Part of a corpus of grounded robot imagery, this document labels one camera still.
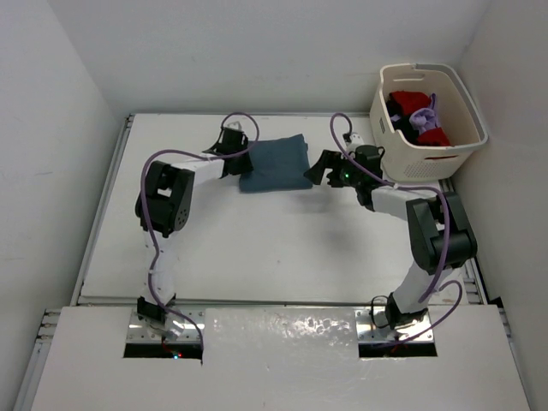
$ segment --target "white board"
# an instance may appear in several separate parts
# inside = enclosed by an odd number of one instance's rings
[[[385,64],[457,63],[489,0],[49,0],[119,116],[369,110]]]
[[[43,1],[0,6],[0,410],[67,304],[122,118]]]
[[[367,360],[352,309],[207,310],[203,366],[122,358],[130,313],[63,309],[33,411],[528,410],[495,306],[457,308],[437,357]]]
[[[548,330],[539,326],[548,324],[548,85],[541,79],[548,53],[538,50],[548,36],[547,6],[546,0],[492,2],[463,56],[459,74],[490,133],[489,144],[455,178],[485,286],[503,301],[527,397],[542,410],[548,409]]]
[[[146,256],[134,204],[143,163],[164,148],[210,147],[222,119],[135,117],[82,289],[87,301],[140,295]],[[368,119],[353,120],[355,131],[373,144]],[[257,121],[264,140],[304,134],[311,164],[322,150],[336,150],[328,116]],[[251,123],[242,125],[253,138]],[[346,131],[343,121],[337,126]],[[235,176],[198,186],[178,238],[176,293],[183,300],[366,302],[393,291],[413,261],[406,223],[368,211],[352,188],[330,188],[325,180],[311,190],[269,194],[241,194]],[[449,287],[434,301],[452,303],[456,294]]]

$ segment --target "white table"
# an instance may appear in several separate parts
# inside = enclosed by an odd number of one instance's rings
[[[146,274],[142,229],[134,215],[145,160],[164,148],[200,152],[216,140],[223,116],[135,116],[80,302],[134,301]],[[336,150],[328,116],[257,116],[261,139],[304,134],[311,165]],[[354,129],[373,144],[367,117]],[[253,125],[242,120],[253,138]],[[346,124],[337,123],[341,132]],[[161,158],[181,162],[177,156]],[[238,177],[209,182],[193,193],[179,234],[178,300],[349,304],[387,295],[412,262],[407,225],[361,207],[352,188],[325,183],[311,190],[241,194]],[[459,272],[453,277],[460,278]],[[432,303],[451,304],[448,287]]]
[[[495,306],[458,307],[436,357],[367,360],[349,308],[210,309],[203,366],[122,358],[130,313],[64,308],[32,410],[528,410]]]

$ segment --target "white laundry basket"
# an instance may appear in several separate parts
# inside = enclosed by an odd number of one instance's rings
[[[385,101],[391,92],[423,92],[437,95],[441,127],[453,146],[430,147],[409,143],[394,130]],[[487,142],[474,102],[454,69],[445,64],[397,64],[380,70],[380,83],[370,119],[377,146],[386,153],[382,165],[397,182],[426,182],[448,178]]]

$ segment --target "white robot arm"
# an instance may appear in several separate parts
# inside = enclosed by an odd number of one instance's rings
[[[344,140],[346,152],[358,164],[381,179],[380,163],[384,148],[366,145],[356,133],[345,134]],[[439,229],[438,226],[444,221],[439,198],[422,192],[383,186],[378,180],[358,170],[340,152],[324,150],[319,161],[305,173],[305,177],[318,185],[326,169],[331,170],[327,174],[330,186],[352,187],[360,204],[368,210],[387,213],[408,223],[414,262],[403,283],[390,294],[384,313],[386,322],[392,329],[421,318],[438,285],[453,269],[462,266],[477,252],[477,242],[460,198],[456,193],[444,193],[450,214],[450,226]],[[445,229],[450,230],[445,266],[432,292],[429,292],[444,248]]]
[[[179,164],[153,161],[146,172],[146,204],[159,253],[157,255],[148,232],[139,194],[135,214],[145,234],[147,266],[153,267],[153,270],[146,275],[141,297],[137,301],[137,313],[163,335],[169,337],[173,325],[168,321],[172,310],[167,306],[176,298],[172,271],[177,258],[175,238],[187,223],[193,189],[210,180],[252,171],[247,152],[237,157],[231,156],[247,149],[247,145],[248,139],[241,131],[240,123],[232,122],[222,127],[218,141],[200,159],[189,159]]]

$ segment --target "dark blue towel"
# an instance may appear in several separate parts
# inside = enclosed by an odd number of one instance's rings
[[[303,173],[310,168],[308,145],[302,134],[287,139],[258,141],[249,152],[253,171],[240,177],[243,193],[312,188]]]

